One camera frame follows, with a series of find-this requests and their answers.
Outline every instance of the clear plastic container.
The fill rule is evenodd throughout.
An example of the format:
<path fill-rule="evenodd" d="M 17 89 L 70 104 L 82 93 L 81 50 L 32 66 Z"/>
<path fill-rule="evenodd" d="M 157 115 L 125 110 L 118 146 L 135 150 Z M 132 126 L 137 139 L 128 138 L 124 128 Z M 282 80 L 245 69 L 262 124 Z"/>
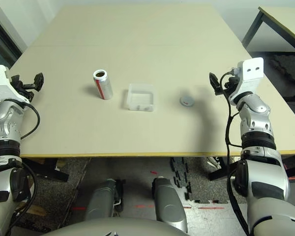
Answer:
<path fill-rule="evenodd" d="M 129 110 L 152 112 L 155 107 L 155 90 L 153 85 L 130 84 L 127 104 Z"/>

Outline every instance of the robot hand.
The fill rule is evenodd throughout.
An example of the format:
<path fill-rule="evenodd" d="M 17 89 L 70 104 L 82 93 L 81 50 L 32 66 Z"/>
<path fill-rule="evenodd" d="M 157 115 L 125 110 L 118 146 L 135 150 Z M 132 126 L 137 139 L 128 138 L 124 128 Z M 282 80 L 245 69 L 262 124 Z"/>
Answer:
<path fill-rule="evenodd" d="M 0 235 L 5 235 L 16 223 L 10 223 L 15 214 L 17 219 L 26 212 L 33 196 L 29 189 L 28 171 L 34 174 L 22 163 L 20 158 L 20 141 L 32 133 L 39 125 L 39 114 L 30 104 L 34 94 L 27 89 L 39 91 L 44 83 L 43 75 L 36 75 L 34 84 L 23 85 L 19 76 L 12 77 L 10 83 L 8 69 L 0 65 Z M 21 124 L 26 107 L 30 107 L 37 114 L 37 125 L 28 134 L 21 137 Z M 19 202 L 28 199 L 26 207 L 15 211 Z"/>
<path fill-rule="evenodd" d="M 234 77 L 223 89 L 222 81 L 226 75 Z M 289 180 L 281 155 L 276 150 L 269 120 L 270 107 L 255 94 L 263 76 L 262 58 L 240 62 L 238 68 L 222 76 L 220 83 L 214 74 L 209 75 L 215 94 L 224 94 L 229 106 L 236 106 L 241 118 L 242 151 L 234 186 L 247 200 L 248 224 L 238 212 L 230 184 L 228 192 L 234 212 L 247 235 L 295 235 L 295 206 L 286 202 Z"/>

